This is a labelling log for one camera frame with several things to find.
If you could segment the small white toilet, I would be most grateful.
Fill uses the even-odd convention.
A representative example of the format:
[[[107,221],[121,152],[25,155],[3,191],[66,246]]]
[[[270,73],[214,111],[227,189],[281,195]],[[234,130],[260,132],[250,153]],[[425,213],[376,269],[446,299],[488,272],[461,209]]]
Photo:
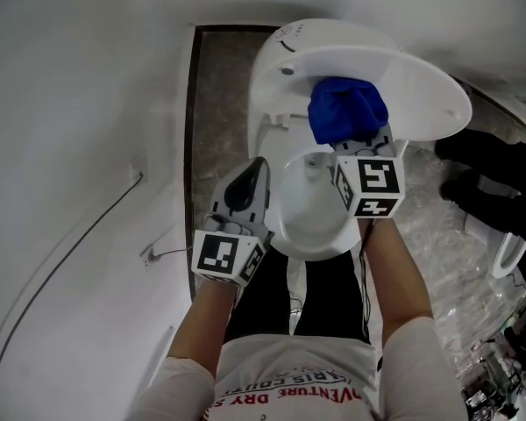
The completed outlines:
[[[488,271],[496,279],[512,273],[526,251],[522,238],[499,232],[476,218],[466,217],[465,232],[487,247]]]

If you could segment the white wall socket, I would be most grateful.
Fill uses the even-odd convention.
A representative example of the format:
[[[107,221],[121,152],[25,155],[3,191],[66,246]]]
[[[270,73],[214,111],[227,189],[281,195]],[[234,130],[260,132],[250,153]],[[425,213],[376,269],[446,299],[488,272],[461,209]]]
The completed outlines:
[[[139,255],[144,268],[149,268],[159,260],[158,255],[154,252],[153,246],[150,245],[147,248],[145,248]]]

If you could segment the blue cloth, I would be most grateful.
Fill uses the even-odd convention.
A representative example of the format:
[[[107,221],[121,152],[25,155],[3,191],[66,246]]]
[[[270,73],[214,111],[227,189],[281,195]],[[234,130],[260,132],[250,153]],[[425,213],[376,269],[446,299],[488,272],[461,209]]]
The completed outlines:
[[[308,119],[319,145],[345,140],[364,142],[388,125],[388,110],[372,83],[328,77],[311,91]]]

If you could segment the person's left forearm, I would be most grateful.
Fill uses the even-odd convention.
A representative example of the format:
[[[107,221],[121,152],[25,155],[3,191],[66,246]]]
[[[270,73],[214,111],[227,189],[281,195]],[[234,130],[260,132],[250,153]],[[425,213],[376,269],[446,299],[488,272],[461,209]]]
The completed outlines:
[[[216,376],[237,292],[238,287],[228,283],[203,281],[174,335],[167,356],[192,360]]]

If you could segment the person's white printed shirt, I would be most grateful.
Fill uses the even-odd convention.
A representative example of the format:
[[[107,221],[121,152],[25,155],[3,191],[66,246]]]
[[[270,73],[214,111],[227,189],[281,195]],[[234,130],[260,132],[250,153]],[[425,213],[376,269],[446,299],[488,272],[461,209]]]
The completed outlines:
[[[210,374],[168,358],[125,421],[468,421],[431,318],[376,353],[356,339],[254,335]]]

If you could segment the white toilet lid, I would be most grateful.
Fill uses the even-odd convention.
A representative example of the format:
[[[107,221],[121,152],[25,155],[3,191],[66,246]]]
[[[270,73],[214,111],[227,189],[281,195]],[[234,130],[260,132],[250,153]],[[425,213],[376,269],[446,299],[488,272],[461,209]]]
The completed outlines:
[[[308,115],[313,88],[328,77],[370,82],[387,106],[395,139],[430,141],[459,132],[473,109],[462,87],[440,68],[399,47],[338,44],[289,52],[264,46],[253,65],[250,102],[271,117]]]

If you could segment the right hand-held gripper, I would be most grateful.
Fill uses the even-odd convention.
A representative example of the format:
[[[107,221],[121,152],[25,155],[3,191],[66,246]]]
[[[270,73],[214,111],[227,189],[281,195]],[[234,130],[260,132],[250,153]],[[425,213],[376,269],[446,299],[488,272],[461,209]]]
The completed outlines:
[[[371,148],[393,148],[389,124],[367,142]],[[392,218],[405,198],[403,160],[388,148],[359,148],[346,139],[332,143],[332,188],[336,209],[346,218]]]

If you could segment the person's right forearm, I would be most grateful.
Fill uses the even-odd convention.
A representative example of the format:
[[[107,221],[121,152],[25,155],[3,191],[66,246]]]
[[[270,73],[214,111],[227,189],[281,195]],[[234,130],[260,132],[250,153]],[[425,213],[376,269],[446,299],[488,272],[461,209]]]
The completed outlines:
[[[432,318],[423,276],[393,219],[359,220],[363,247],[382,317],[382,343],[406,323]]]

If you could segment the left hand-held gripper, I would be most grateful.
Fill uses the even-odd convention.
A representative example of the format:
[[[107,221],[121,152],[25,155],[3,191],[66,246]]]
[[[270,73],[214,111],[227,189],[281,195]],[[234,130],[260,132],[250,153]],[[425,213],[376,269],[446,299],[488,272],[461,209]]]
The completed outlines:
[[[270,169],[256,157],[236,166],[214,188],[205,227],[196,230],[192,272],[214,282],[247,286],[270,245],[263,224]]]

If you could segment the person's black trousers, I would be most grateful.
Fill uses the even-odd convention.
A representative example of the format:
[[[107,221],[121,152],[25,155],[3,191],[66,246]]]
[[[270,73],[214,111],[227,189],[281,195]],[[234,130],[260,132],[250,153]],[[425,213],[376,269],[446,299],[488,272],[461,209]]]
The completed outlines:
[[[369,343],[359,281],[352,255],[307,261],[306,296],[294,334]],[[270,248],[231,313],[224,341],[289,334],[288,257]]]

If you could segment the cluttered electronic equipment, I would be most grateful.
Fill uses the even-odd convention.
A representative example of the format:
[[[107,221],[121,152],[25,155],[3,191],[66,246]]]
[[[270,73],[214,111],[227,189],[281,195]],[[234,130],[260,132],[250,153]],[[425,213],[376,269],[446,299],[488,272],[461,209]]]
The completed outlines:
[[[526,421],[526,297],[460,376],[468,421]]]

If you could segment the white toilet body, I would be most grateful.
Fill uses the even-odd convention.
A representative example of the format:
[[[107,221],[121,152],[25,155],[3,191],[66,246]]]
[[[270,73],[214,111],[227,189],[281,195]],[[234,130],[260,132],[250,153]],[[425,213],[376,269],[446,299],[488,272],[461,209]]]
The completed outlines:
[[[297,51],[306,46],[338,44],[399,47],[395,41],[382,32],[348,21],[327,18],[310,18],[288,23],[271,34],[262,47],[273,44],[282,44],[289,52]],[[250,102],[250,81],[248,88],[247,145],[249,155],[255,157],[259,156],[256,153],[256,147],[262,125],[285,125],[287,122],[299,117],[289,115],[271,117],[259,111]]]

